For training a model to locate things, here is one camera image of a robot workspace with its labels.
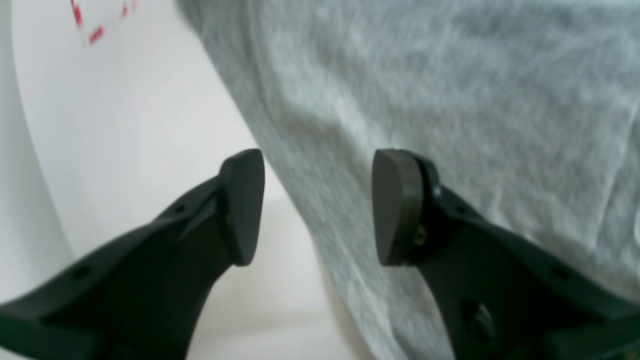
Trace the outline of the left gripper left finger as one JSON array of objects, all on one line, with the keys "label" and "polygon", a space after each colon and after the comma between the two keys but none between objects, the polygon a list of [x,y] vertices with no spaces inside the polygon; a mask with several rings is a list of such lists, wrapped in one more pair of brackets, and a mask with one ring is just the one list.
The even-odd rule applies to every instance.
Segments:
[{"label": "left gripper left finger", "polygon": [[215,282],[251,264],[265,161],[227,158],[153,221],[1,305],[1,346],[36,360],[184,360]]}]

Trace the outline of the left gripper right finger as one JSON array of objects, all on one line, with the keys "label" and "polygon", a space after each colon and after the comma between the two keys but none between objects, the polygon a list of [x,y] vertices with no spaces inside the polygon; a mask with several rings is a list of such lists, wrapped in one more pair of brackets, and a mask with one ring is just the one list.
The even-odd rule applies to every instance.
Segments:
[{"label": "left gripper right finger", "polygon": [[457,360],[637,360],[639,306],[490,223],[435,165],[378,149],[371,173],[384,266],[418,269]]}]

